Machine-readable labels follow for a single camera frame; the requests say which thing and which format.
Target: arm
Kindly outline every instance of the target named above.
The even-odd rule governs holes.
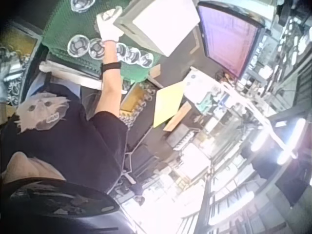
[[[105,55],[103,63],[108,64],[118,62],[116,41],[123,35],[123,32],[113,25],[114,21],[122,13],[122,8],[116,6],[104,13],[97,15],[97,25],[105,46]],[[121,102],[122,80],[119,69],[110,69],[103,74],[103,88],[95,114],[101,111],[107,111],[119,117]]]
[[[103,64],[118,62],[116,43],[114,41],[105,41],[105,55]],[[110,69],[103,74],[103,88],[95,114],[100,111],[107,111],[119,117],[121,102],[122,80],[119,69]]]

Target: green mat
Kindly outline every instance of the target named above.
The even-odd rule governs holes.
[[[76,34],[85,35],[90,40],[99,38],[99,33],[94,29],[96,15],[117,5],[124,9],[129,2],[130,0],[96,0],[95,4],[87,12],[77,13],[71,10],[70,0],[62,0],[54,10],[44,30],[42,43],[58,58],[100,74],[100,60],[92,59],[88,53],[80,58],[73,58],[67,53],[67,44]],[[120,38],[120,42],[136,47],[141,51],[152,53],[155,58],[153,65],[156,65],[160,58],[160,54],[142,48],[125,35]],[[125,79],[134,80],[135,82],[145,80],[148,72],[149,69],[142,68],[139,65],[129,65],[124,62],[121,68],[121,75]]]

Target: yellow paper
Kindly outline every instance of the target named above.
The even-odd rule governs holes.
[[[177,113],[185,86],[186,83],[181,81],[157,91],[153,124],[154,128]]]

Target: black wristband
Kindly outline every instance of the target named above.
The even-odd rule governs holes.
[[[107,64],[101,64],[101,73],[103,73],[110,69],[121,69],[121,62],[112,62]]]

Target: black t-shirt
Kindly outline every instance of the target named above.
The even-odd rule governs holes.
[[[67,181],[109,191],[119,179],[127,126],[103,111],[86,119],[79,98],[49,84],[23,102],[1,132],[1,172],[21,151],[54,166]]]

